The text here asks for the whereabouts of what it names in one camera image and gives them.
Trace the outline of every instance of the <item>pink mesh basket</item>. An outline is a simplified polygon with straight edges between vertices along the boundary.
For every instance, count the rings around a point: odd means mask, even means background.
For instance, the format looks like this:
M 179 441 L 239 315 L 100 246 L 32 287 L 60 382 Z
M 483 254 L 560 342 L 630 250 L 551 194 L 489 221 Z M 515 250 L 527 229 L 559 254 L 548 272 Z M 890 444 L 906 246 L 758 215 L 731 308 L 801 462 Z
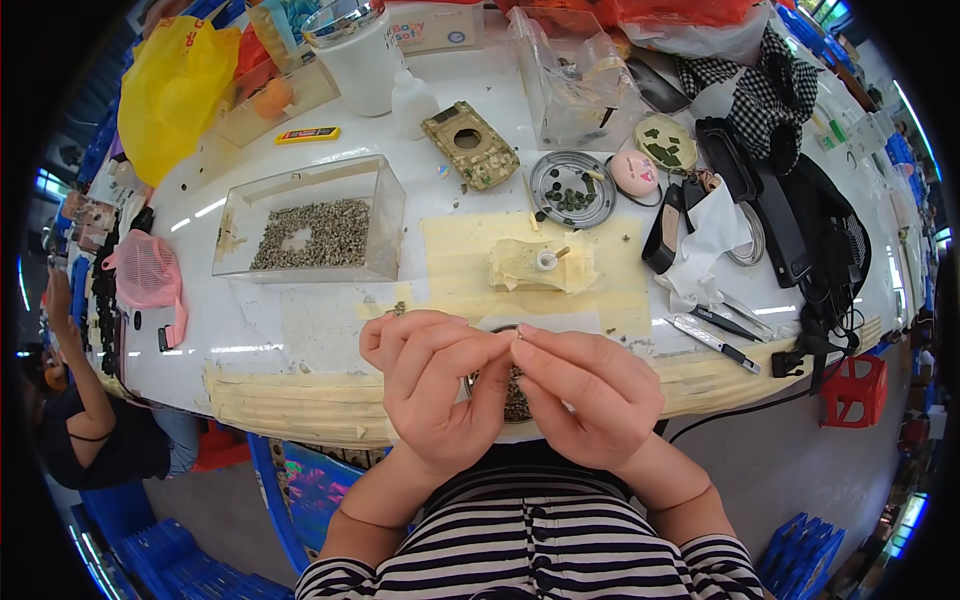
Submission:
M 104 258 L 104 270 L 116 269 L 117 297 L 141 310 L 175 306 L 173 325 L 167 325 L 167 347 L 183 341 L 186 309 L 180 302 L 180 266 L 162 239 L 131 229 L 113 254 Z

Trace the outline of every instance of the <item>round metal tray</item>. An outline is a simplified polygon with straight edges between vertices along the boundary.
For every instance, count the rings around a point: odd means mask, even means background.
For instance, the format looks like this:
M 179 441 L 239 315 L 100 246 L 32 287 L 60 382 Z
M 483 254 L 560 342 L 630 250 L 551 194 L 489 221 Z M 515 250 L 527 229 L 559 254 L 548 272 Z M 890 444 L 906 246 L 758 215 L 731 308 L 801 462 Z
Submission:
M 557 177 L 551 172 L 556 169 Z M 574 191 L 588 192 L 587 183 L 583 180 L 586 171 L 595 171 L 605 176 L 603 181 L 591 180 L 595 199 L 577 210 L 560 209 L 558 203 L 551 196 L 554 193 L 553 184 L 560 184 L 560 192 L 566 188 Z M 603 163 L 588 154 L 575 150 L 559 150 L 542 157 L 530 171 L 530 198 L 535 212 L 543 212 L 546 218 L 568 228 L 586 229 L 600 225 L 606 221 L 616 206 L 616 188 L 613 178 L 607 172 Z
M 516 324 L 501 325 L 496 329 L 491 329 L 491 333 L 499 333 L 500 331 L 508 331 L 510 329 L 516 329 Z M 464 390 L 467 391 L 467 397 L 471 397 L 473 395 L 473 384 L 476 382 L 477 375 L 479 374 L 480 373 L 475 372 L 464 377 Z M 525 423 L 533 419 L 533 417 L 530 417 L 529 419 L 522 420 L 507 420 L 506 415 L 504 415 L 504 422 L 508 423 Z

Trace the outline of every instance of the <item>black buckle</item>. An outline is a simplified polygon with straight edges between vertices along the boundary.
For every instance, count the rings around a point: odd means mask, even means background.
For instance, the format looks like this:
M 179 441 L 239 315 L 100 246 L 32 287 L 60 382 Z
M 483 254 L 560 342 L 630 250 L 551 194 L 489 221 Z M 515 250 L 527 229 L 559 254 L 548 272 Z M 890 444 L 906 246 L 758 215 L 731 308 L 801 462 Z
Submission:
M 167 327 L 161 327 L 156 331 L 157 341 L 159 342 L 160 351 L 168 352 L 170 347 L 167 346 Z
M 802 369 L 797 369 L 804 363 L 804 353 L 799 350 L 792 352 L 774 352 L 770 355 L 770 366 L 774 377 L 782 379 L 784 377 L 799 377 L 804 374 Z

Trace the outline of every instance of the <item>yellow plastic bag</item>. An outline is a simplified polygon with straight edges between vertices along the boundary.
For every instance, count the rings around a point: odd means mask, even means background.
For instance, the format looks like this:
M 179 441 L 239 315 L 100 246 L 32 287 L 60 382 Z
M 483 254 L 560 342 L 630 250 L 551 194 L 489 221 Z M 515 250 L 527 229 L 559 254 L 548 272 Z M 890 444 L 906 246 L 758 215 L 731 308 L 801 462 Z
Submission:
M 136 175 L 157 187 L 197 148 L 233 79 L 240 30 L 192 16 L 160 21 L 133 49 L 123 76 L 117 131 Z

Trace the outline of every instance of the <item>black button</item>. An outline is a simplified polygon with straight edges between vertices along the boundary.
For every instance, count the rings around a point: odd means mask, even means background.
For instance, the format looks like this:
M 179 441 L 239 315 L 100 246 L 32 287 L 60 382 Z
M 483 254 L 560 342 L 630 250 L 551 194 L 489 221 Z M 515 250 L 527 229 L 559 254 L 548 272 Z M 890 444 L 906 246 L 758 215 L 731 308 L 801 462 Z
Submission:
M 546 589 L 547 591 L 553 589 L 553 584 L 550 583 L 550 576 L 544 575 L 543 573 L 537 573 L 537 576 L 534 577 L 537 580 L 537 587 L 540 589 Z

